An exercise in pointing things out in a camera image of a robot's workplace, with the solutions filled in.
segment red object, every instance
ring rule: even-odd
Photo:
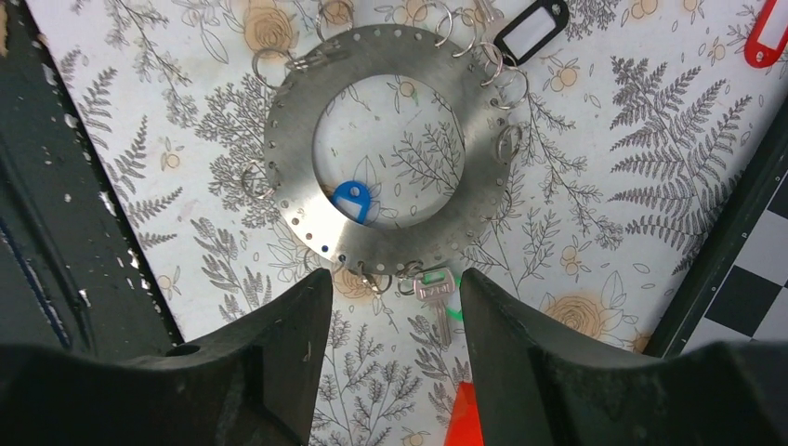
[[[476,390],[471,383],[460,383],[457,400],[449,422],[444,446],[484,446],[479,423],[479,408],[476,405]]]
[[[744,45],[744,58],[755,68],[767,68],[780,59],[785,44],[788,43],[788,22],[786,22],[785,11],[788,0],[767,0],[758,15],[747,43]],[[780,34],[780,40],[775,39],[776,33]]]

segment floral tablecloth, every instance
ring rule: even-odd
[[[374,295],[326,265],[270,200],[241,187],[248,162],[263,157],[270,98],[252,54],[313,48],[317,1],[29,3],[184,337],[331,268],[334,317],[310,444],[441,445],[456,387],[471,379],[462,324],[453,321],[442,347],[427,308],[396,286]],[[442,17],[422,0],[353,3],[357,25],[431,29]],[[480,19],[471,0],[447,3]],[[493,3],[512,18],[530,2]],[[567,3],[567,30],[524,66],[531,92],[511,122],[526,138],[506,199],[452,267],[481,269],[570,327],[641,350],[784,99],[788,57],[768,70],[745,64],[759,0]],[[345,29],[340,4],[326,15],[326,33]],[[457,23],[462,46],[472,21]],[[261,66],[271,82],[285,76],[282,59]],[[327,191],[364,182],[368,224],[413,224],[473,168],[457,135],[450,105],[429,86],[368,79],[326,109],[317,174]]]

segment flat metal disc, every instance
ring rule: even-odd
[[[429,31],[400,25],[356,28],[329,39],[344,58],[291,72],[272,102],[266,127],[268,178],[277,178],[274,200],[293,232],[323,257],[351,270],[394,274],[411,261],[424,266],[458,256],[484,231],[504,195],[509,166],[496,161],[496,142],[506,112],[490,105],[493,87],[483,64],[462,48]],[[329,53],[330,44],[317,51]],[[434,216],[413,226],[383,230],[347,218],[324,195],[315,174],[312,148],[322,113],[348,86],[381,74],[408,76],[435,89],[452,107],[466,151],[454,194]],[[362,146],[363,140],[354,141]]]

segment checkerboard pattern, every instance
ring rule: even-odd
[[[788,181],[755,223],[683,352],[714,341],[788,341]]]

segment black key tag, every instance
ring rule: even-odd
[[[569,24],[563,0],[537,0],[495,36],[492,43],[504,54],[504,63],[525,63]]]

